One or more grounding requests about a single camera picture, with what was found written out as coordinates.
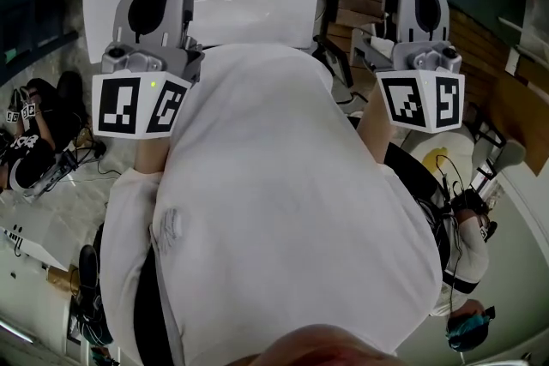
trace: white shirt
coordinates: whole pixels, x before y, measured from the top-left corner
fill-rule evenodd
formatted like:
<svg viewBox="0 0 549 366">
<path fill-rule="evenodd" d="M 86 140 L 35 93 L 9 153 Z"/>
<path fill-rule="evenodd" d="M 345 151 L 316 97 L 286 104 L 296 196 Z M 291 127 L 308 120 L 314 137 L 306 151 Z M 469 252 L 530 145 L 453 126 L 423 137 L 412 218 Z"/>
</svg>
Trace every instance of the white shirt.
<svg viewBox="0 0 549 366">
<path fill-rule="evenodd" d="M 450 257 L 446 266 L 447 273 L 455 273 L 457 279 L 470 284 L 478 284 L 488 269 L 488 248 L 484 238 L 480 234 L 478 217 L 475 215 L 463 221 L 458 227 L 458 233 L 454 233 L 454 225 L 451 219 L 444 220 L 444 227 L 449 238 Z M 465 305 L 469 295 L 452 290 L 451 285 L 442 283 L 437 304 L 431 312 L 432 315 L 448 315 Z"/>
<path fill-rule="evenodd" d="M 393 352 L 428 316 L 441 269 L 425 216 L 377 165 L 300 51 L 206 52 L 163 175 L 115 183 L 101 290 L 115 342 L 139 359 L 133 307 L 159 243 L 186 363 L 223 366 L 310 324 Z"/>
</svg>

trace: white cloth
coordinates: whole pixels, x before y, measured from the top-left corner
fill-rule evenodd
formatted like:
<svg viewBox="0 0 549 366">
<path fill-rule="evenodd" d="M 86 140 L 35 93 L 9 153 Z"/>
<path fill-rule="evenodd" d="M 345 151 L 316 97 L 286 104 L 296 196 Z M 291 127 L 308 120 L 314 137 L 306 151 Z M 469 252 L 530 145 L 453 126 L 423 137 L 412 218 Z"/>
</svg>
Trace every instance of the white cloth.
<svg viewBox="0 0 549 366">
<path fill-rule="evenodd" d="M 101 290 L 130 357 L 151 222 L 188 365 L 222 366 L 315 323 L 393 352 L 428 316 L 442 283 L 431 229 L 330 88 L 293 49 L 207 51 L 164 174 L 129 170 L 112 188 Z"/>
<path fill-rule="evenodd" d="M 455 273 L 457 279 L 470 284 L 480 282 L 488 269 L 488 248 L 484 238 L 480 234 L 479 220 L 477 216 L 465 220 L 458 227 L 458 236 L 455 236 L 451 219 L 444 220 L 444 227 L 448 233 L 450 257 L 446 266 L 447 273 Z M 448 315 L 451 311 L 461 308 L 468 300 L 469 295 L 454 290 L 443 282 L 437 304 L 431 312 L 432 315 Z"/>
</svg>

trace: green object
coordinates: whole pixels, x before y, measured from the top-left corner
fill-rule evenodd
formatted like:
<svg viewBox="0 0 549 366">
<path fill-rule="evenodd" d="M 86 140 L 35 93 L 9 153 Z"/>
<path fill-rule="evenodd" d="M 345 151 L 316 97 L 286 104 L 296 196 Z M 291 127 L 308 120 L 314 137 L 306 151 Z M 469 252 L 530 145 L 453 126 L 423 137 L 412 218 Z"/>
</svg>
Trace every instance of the green object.
<svg viewBox="0 0 549 366">
<path fill-rule="evenodd" d="M 17 55 L 16 49 L 10 49 L 9 51 L 4 52 L 4 56 L 6 58 L 6 64 L 8 64 L 11 60 L 13 60 L 16 55 Z"/>
</svg>

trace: yellow object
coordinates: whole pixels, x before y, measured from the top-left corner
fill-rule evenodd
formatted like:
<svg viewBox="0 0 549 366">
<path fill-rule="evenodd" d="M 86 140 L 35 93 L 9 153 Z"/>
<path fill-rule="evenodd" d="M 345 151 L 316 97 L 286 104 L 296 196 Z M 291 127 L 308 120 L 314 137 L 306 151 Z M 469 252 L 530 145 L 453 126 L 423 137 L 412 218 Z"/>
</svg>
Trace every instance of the yellow object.
<svg viewBox="0 0 549 366">
<path fill-rule="evenodd" d="M 441 156 L 447 156 L 448 155 L 448 149 L 446 147 L 442 148 L 435 148 L 434 150 L 431 150 L 428 154 L 425 155 L 423 160 L 421 161 L 421 164 L 429 170 L 431 174 L 434 174 L 437 172 L 438 168 L 441 168 L 444 161 L 446 160 L 445 157 Z"/>
</svg>

